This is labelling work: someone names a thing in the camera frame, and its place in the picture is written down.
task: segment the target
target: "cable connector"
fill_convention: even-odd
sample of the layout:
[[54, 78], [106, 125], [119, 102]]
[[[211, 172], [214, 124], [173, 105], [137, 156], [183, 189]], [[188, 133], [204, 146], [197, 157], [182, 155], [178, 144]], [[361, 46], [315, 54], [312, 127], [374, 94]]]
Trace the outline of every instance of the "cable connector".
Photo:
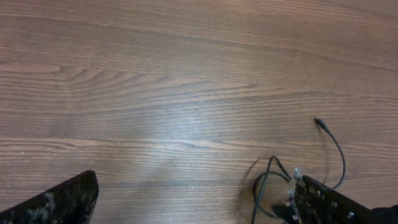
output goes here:
[[319, 125], [319, 127], [321, 127], [326, 132], [329, 132], [328, 126], [326, 126], [326, 124], [321, 119], [314, 118], [314, 120], [315, 120], [316, 124]]

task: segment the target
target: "cable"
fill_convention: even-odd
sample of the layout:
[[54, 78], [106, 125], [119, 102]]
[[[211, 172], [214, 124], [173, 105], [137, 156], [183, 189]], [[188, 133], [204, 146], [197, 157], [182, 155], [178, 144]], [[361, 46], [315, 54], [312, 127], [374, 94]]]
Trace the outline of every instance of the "cable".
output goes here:
[[[338, 144], [336, 138], [331, 134], [331, 132], [329, 131], [328, 127], [326, 126], [326, 124], [318, 118], [315, 118], [315, 122], [319, 125], [319, 127], [321, 127], [323, 130], [326, 131], [326, 133], [329, 134], [329, 136], [332, 138], [332, 140], [335, 142], [338, 150], [340, 151], [341, 154], [341, 158], [343, 160], [343, 175], [341, 176], [340, 181], [334, 186], [332, 187], [333, 190], [337, 189], [344, 181], [345, 177], [346, 177], [346, 159], [344, 157], [343, 151], [340, 148], [340, 145]], [[271, 168], [271, 164], [272, 164], [272, 160], [275, 159], [278, 163], [279, 168], [282, 170], [283, 174], [278, 173], [278, 172], [274, 172], [274, 171], [270, 171], [269, 169]], [[267, 170], [262, 173], [254, 182], [253, 185], [253, 197], [254, 197], [254, 201], [256, 202], [254, 209], [253, 209], [253, 214], [251, 217], [251, 224], [254, 224], [254, 221], [256, 219], [256, 213], [257, 210], [262, 211], [264, 214], [266, 214], [268, 217], [271, 218], [278, 218], [276, 217], [276, 215], [273, 215], [267, 211], [265, 211], [261, 206], [260, 206], [260, 201], [262, 196], [264, 195], [264, 190], [266, 188], [267, 185], [267, 180], [268, 180], [268, 175], [269, 174], [274, 174], [274, 175], [278, 175], [279, 177], [283, 178], [284, 180], [286, 180], [286, 182], [290, 182], [292, 180], [292, 177], [289, 175], [289, 173], [285, 170], [285, 168], [283, 167], [283, 165], [280, 163], [279, 159], [276, 156], [271, 156], [271, 158], [269, 159], [268, 162], [268, 166], [267, 166]], [[262, 181], [262, 185], [261, 185], [261, 189], [259, 192], [259, 196], [257, 197], [257, 185], [259, 183], [259, 181], [261, 180], [261, 178], [264, 176], [264, 180]]]

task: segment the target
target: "brown wood tabletop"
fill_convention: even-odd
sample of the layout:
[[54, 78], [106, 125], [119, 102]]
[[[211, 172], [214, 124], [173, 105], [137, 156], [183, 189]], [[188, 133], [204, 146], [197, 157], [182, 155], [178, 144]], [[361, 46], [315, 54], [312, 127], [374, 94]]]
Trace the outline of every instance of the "brown wood tabletop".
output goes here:
[[[346, 156], [338, 191], [398, 204], [398, 17], [318, 0], [0, 1], [0, 210], [92, 169], [91, 223], [248, 223], [271, 155], [338, 182], [315, 116]], [[287, 188], [270, 178], [264, 206]]]

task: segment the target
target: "wood grain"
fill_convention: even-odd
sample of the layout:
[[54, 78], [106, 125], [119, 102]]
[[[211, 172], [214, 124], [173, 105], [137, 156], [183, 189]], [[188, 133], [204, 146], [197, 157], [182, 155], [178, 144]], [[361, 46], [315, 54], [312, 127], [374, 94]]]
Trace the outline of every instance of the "wood grain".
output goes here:
[[93, 169], [92, 223], [249, 223], [271, 155], [339, 180], [315, 116], [339, 191], [395, 205], [397, 38], [318, 0], [2, 0], [0, 210]]

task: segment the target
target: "black wire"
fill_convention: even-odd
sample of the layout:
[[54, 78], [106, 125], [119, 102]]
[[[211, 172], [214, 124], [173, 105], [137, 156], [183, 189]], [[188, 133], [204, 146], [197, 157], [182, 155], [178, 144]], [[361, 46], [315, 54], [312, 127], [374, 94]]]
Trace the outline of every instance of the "black wire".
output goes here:
[[[315, 118], [315, 122], [319, 125], [319, 127], [321, 127], [323, 130], [325, 130], [326, 133], [328, 133], [329, 136], [332, 138], [332, 140], [335, 142], [335, 144], [336, 144], [336, 146], [337, 146], [337, 148], [338, 148], [338, 150], [339, 150], [339, 152], [340, 152], [341, 158], [342, 158], [342, 160], [343, 160], [343, 175], [341, 176], [340, 181], [339, 181], [334, 187], [332, 187], [332, 189], [335, 190], [335, 189], [337, 189], [337, 188], [343, 183], [343, 181], [344, 181], [344, 179], [345, 179], [345, 177], [346, 177], [346, 159], [345, 159], [345, 157], [344, 157], [343, 150], [341, 150], [340, 145], [338, 144], [336, 138], [331, 134], [331, 132], [329, 131], [329, 129], [328, 129], [328, 127], [326, 126], [326, 124], [325, 124], [321, 119], [318, 119], [318, 118]], [[273, 159], [275, 159], [275, 160], [277, 161], [279, 168], [282, 170], [282, 172], [283, 172], [285, 175], [284, 175], [284, 174], [281, 174], [281, 173], [278, 173], [278, 172], [274, 172], [274, 171], [270, 171], [270, 170], [269, 170], [269, 169], [271, 168], [271, 164], [272, 164], [272, 160], [273, 160]], [[283, 178], [284, 180], [286, 180], [286, 182], [290, 182], [290, 181], [292, 180], [291, 176], [290, 176], [289, 173], [285, 170], [285, 168], [282, 166], [282, 164], [280, 163], [279, 159], [276, 158], [276, 156], [271, 156], [271, 158], [269, 159], [269, 162], [268, 162], [267, 170], [266, 170], [264, 173], [262, 173], [262, 174], [256, 179], [256, 181], [255, 181], [255, 183], [254, 183], [254, 185], [253, 185], [253, 197], [254, 197], [254, 201], [256, 202], [256, 204], [255, 204], [255, 206], [254, 206], [253, 215], [252, 215], [252, 217], [251, 217], [251, 223], [252, 223], [252, 224], [254, 224], [254, 220], [256, 219], [256, 213], [257, 213], [257, 210], [258, 210], [258, 209], [259, 209], [260, 211], [262, 211], [264, 214], [266, 214], [268, 217], [271, 217], [271, 218], [278, 218], [278, 217], [276, 217], [276, 215], [273, 215], [273, 214], [271, 214], [271, 213], [265, 211], [265, 210], [260, 206], [260, 201], [261, 201], [262, 196], [264, 195], [264, 190], [265, 190], [266, 185], [267, 185], [267, 180], [268, 180], [268, 175], [269, 175], [269, 174], [278, 175], [279, 177], [281, 177], [281, 178]], [[261, 179], [263, 176], [264, 176], [264, 180], [262, 181], [262, 185], [261, 185], [261, 189], [260, 189], [260, 192], [259, 192], [259, 196], [257, 197], [257, 185], [258, 185], [260, 179]]]

